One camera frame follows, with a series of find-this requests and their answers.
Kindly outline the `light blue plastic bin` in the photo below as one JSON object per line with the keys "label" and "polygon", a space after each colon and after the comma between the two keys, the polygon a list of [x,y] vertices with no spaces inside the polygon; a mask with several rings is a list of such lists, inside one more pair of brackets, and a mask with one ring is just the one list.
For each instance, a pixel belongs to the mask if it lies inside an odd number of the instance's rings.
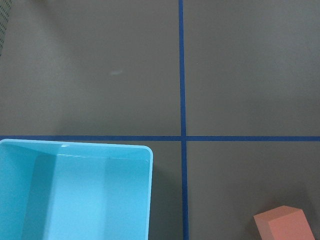
{"label": "light blue plastic bin", "polygon": [[153,152],[143,145],[3,139],[3,240],[146,240]]}

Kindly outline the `orange foam block far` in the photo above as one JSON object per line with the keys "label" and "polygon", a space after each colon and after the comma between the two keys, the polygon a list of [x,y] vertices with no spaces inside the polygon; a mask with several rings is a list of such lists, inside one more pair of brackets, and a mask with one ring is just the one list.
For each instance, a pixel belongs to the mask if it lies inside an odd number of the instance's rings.
{"label": "orange foam block far", "polygon": [[280,206],[253,216],[263,240],[313,240],[302,209]]}

